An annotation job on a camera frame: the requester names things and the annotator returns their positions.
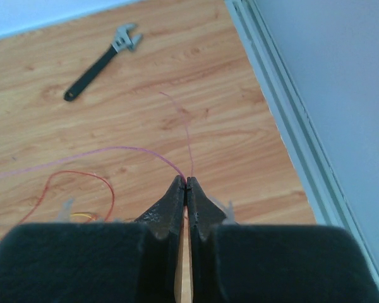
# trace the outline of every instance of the black foam grip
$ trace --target black foam grip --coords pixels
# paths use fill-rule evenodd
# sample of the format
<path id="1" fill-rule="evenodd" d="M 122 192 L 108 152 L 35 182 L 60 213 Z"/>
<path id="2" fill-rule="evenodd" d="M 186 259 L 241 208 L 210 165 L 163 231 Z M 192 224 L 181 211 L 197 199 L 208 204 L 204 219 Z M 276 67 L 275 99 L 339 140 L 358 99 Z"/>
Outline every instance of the black foam grip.
<path id="1" fill-rule="evenodd" d="M 162 288 L 146 285 L 162 271 L 155 242 L 133 223 L 19 225 L 0 243 L 0 303 L 170 302 L 143 299 Z"/>
<path id="2" fill-rule="evenodd" d="M 345 230 L 220 225 L 209 244 L 213 247 L 210 256 L 219 262 L 205 258 L 216 264 L 216 269 L 210 271 L 214 276 L 205 276 L 203 281 L 217 281 L 215 289 L 224 294 L 224 302 L 379 303 L 366 260 Z M 214 289 L 203 286 L 204 290 Z M 194 297 L 194 303 L 221 302 L 200 295 L 199 300 Z"/>
<path id="3" fill-rule="evenodd" d="M 93 79 L 107 66 L 109 61 L 117 54 L 117 51 L 111 45 L 109 49 L 97 60 L 84 74 L 73 83 L 73 85 L 64 93 L 66 101 L 73 101 L 84 89 L 93 81 Z"/>

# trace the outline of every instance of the wire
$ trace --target wire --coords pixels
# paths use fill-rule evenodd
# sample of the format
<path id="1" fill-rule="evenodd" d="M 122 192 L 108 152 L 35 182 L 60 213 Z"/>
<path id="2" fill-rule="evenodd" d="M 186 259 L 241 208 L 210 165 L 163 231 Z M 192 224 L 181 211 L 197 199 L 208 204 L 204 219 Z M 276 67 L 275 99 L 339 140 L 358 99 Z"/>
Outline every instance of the wire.
<path id="1" fill-rule="evenodd" d="M 95 174 L 90 174 L 88 172 L 78 172 L 77 170 L 60 170 L 59 172 L 55 172 L 53 174 L 51 174 L 48 178 L 48 180 L 46 181 L 46 184 L 45 184 L 45 188 L 44 188 L 44 191 L 42 192 L 40 198 L 38 199 L 38 202 L 35 204 L 35 206 L 18 222 L 18 225 L 19 224 L 22 224 L 24 223 L 30 215 L 32 215 L 32 213 L 42 204 L 48 190 L 49 190 L 49 185 L 52 181 L 52 179 L 59 175 L 59 174 L 79 174 L 79 175 L 89 175 L 91 177 L 95 177 L 97 178 L 98 180 L 101 180 L 102 182 L 104 182 L 105 184 L 107 184 L 109 190 L 111 191 L 111 194 L 112 194 L 112 201 L 111 201 L 111 206 L 108 210 L 108 213 L 107 215 L 105 216 L 104 220 L 107 221 L 109 219 L 109 217 L 111 216 L 111 213 L 112 213 L 112 210 L 114 209 L 114 204 L 115 204 L 115 193 L 114 193 L 114 190 L 112 188 L 112 186 L 108 183 L 107 180 L 105 180 L 104 178 L 101 178 Z"/>
<path id="2" fill-rule="evenodd" d="M 38 199 L 38 202 L 35 204 L 35 206 L 17 223 L 17 225 L 19 224 L 22 224 L 24 223 L 31 215 L 32 213 L 37 210 L 37 208 L 42 204 L 43 200 L 45 199 L 45 196 L 49 190 L 49 185 L 52 181 L 52 179 L 57 176 L 57 175 L 60 175 L 60 174 L 79 174 L 79 175 L 89 175 L 91 177 L 95 177 L 97 178 L 98 180 L 101 180 L 102 182 L 104 182 L 105 184 L 107 184 L 109 190 L 111 191 L 111 195 L 112 195 L 112 201 L 111 201 L 111 206 L 107 212 L 107 215 L 105 216 L 105 221 L 107 221 L 112 213 L 112 210 L 114 209 L 114 204 L 115 204 L 115 193 L 114 193 L 114 189 L 112 188 L 112 186 L 109 184 L 109 182 L 104 179 L 104 178 L 101 178 L 95 174 L 90 174 L 88 172 L 79 172 L 77 170 L 60 170 L 59 172 L 55 172 L 53 174 L 51 174 L 48 178 L 48 180 L 46 181 L 45 183 L 45 188 L 44 188 L 44 191 L 42 192 L 42 194 L 40 195 L 40 198 Z M 87 222 L 91 221 L 91 220 L 96 220 L 97 219 L 97 216 L 96 215 L 89 215 L 88 213 L 74 213 L 72 214 L 71 216 L 84 216 L 84 217 L 88 217 L 88 220 Z"/>
<path id="3" fill-rule="evenodd" d="M 191 152 L 191 139 L 190 139 L 190 132 L 188 131 L 188 122 L 185 119 L 185 115 L 184 115 L 185 110 L 168 93 L 164 93 L 164 92 L 159 92 L 159 93 L 161 93 L 162 95 L 164 95 L 164 96 L 166 96 L 167 98 L 170 99 L 171 103 L 176 108 L 177 113 L 181 116 L 181 119 L 183 120 L 183 124 L 184 124 L 184 127 L 185 127 L 185 133 L 187 135 L 187 146 L 188 146 L 189 159 L 191 160 L 191 176 L 190 177 L 193 177 L 194 176 L 194 158 L 192 157 L 192 152 Z"/>
<path id="4" fill-rule="evenodd" d="M 164 158 L 162 155 L 159 155 L 155 151 L 148 150 L 148 149 L 142 148 L 142 147 L 134 147 L 134 146 L 110 146 L 110 147 L 100 148 L 99 150 L 86 151 L 85 153 L 79 153 L 78 155 L 62 158 L 62 159 L 59 159 L 59 160 L 56 160 L 56 161 L 52 161 L 52 162 L 49 162 L 49 163 L 36 165 L 36 166 L 33 166 L 33 167 L 27 167 L 25 169 L 13 170 L 11 172 L 1 172 L 0 173 L 0 179 L 5 178 L 5 177 L 9 177 L 11 175 L 25 174 L 27 172 L 35 172 L 36 170 L 44 169 L 46 167 L 50 167 L 50 166 L 61 164 L 61 163 L 65 163 L 65 162 L 70 162 L 72 160 L 76 160 L 76 159 L 79 159 L 79 158 L 82 158 L 82 157 L 85 157 L 85 156 L 88 156 L 88 155 L 93 155 L 95 153 L 108 152 L 109 150 L 136 150 L 138 152 L 149 153 L 149 154 L 151 154 L 153 156 L 156 156 L 157 158 L 161 159 L 163 162 L 167 163 L 168 165 L 170 165 L 174 170 L 176 170 L 176 172 L 181 176 L 181 178 L 183 178 L 183 182 L 186 183 L 186 179 L 185 179 L 184 174 L 170 160 Z"/>
<path id="5" fill-rule="evenodd" d="M 87 217 L 88 220 L 86 223 L 90 222 L 91 220 L 96 221 L 98 219 L 98 216 L 94 213 L 72 213 L 70 217 Z"/>

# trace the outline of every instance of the wooden floor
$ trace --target wooden floor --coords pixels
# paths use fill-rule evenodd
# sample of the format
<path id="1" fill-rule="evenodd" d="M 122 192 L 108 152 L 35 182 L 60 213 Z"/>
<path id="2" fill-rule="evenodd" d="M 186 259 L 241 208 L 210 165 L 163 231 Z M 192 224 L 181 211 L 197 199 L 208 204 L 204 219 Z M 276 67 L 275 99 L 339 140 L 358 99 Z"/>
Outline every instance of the wooden floor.
<path id="1" fill-rule="evenodd" d="M 137 51 L 118 54 L 81 97 L 65 102 L 65 89 L 126 22 L 144 34 Z M 208 195 L 233 202 L 238 222 L 314 223 L 222 0 L 152 0 L 0 40 L 0 173 L 128 145 L 158 152 L 189 175 L 182 119 L 159 92 L 184 108 L 194 176 Z M 176 175 L 151 155 L 114 150 L 0 179 L 0 238 L 32 209 L 48 176 L 63 169 L 105 177 L 116 193 L 112 218 L 122 219 L 145 211 Z M 111 202 L 101 181 L 59 175 L 28 221 L 55 220 L 70 198 L 73 212 L 102 217 Z"/>

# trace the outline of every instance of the wrench head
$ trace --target wrench head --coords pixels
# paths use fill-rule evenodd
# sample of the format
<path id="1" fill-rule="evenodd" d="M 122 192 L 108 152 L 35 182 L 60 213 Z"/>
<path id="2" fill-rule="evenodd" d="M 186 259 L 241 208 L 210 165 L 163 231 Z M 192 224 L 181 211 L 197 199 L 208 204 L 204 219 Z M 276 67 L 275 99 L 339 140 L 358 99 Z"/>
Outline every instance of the wrench head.
<path id="1" fill-rule="evenodd" d="M 136 46 L 141 41 L 143 35 L 135 35 L 132 39 L 129 36 L 129 31 L 134 30 L 137 27 L 134 23 L 127 23 L 117 28 L 114 40 L 112 41 L 112 46 L 117 52 L 120 52 L 124 49 L 129 49 L 133 52 L 136 49 Z"/>

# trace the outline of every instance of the adjustable wrench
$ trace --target adjustable wrench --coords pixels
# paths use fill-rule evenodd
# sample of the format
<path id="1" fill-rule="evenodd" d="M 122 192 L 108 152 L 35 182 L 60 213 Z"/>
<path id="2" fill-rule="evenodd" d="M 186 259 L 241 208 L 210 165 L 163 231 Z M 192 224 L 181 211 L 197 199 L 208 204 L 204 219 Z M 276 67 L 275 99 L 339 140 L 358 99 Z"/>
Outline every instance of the adjustable wrench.
<path id="1" fill-rule="evenodd" d="M 133 52 L 136 46 L 142 40 L 143 35 L 135 35 L 132 39 L 129 37 L 129 31 L 136 28 L 136 24 L 127 23 L 117 28 L 114 40 L 109 49 L 97 60 L 84 74 L 72 84 L 64 93 L 66 101 L 73 101 L 79 94 L 94 80 L 94 78 L 107 66 L 111 59 L 120 51 L 128 49 Z"/>

